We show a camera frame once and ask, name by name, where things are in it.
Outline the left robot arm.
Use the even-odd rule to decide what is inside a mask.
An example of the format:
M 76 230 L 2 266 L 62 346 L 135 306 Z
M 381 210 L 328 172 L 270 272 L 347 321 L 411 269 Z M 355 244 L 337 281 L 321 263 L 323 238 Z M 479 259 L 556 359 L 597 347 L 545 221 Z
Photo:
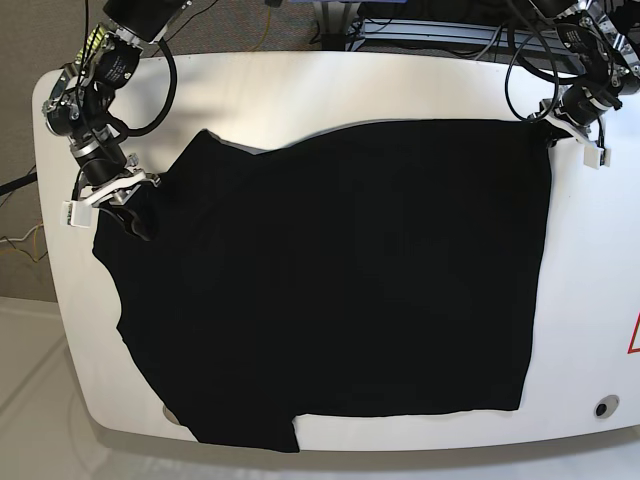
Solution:
M 622 108 L 620 98 L 639 91 L 639 43 L 631 31 L 639 26 L 639 3 L 624 1 L 608 10 L 599 1 L 532 1 L 532 15 L 516 1 L 506 3 L 508 68 L 521 66 L 529 74 L 553 85 L 553 95 L 540 102 L 539 111 L 527 117 L 507 105 L 520 121 L 557 120 L 568 132 L 586 139 L 590 126 L 598 125 L 594 146 L 605 149 L 604 114 Z M 564 48 L 575 55 L 583 72 L 561 77 L 554 54 L 543 33 L 556 33 Z

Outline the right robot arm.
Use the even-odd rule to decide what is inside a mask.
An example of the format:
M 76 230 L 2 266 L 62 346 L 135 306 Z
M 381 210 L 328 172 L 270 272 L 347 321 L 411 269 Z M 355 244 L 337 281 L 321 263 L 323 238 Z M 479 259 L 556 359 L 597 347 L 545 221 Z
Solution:
M 99 210 L 129 235 L 152 239 L 151 222 L 128 203 L 142 184 L 158 186 L 160 178 L 139 167 L 136 156 L 125 154 L 121 145 L 151 133 L 168 116 L 178 74 L 164 35 L 188 5 L 186 1 L 109 1 L 103 12 L 110 22 L 86 30 L 80 53 L 64 65 L 42 111 L 51 133 L 68 139 L 79 167 L 71 198 L 63 205 L 66 225 L 87 228 Z M 131 128 L 113 116 L 110 107 L 117 91 L 136 72 L 146 44 L 157 45 L 163 53 L 169 87 L 157 116 L 144 127 Z

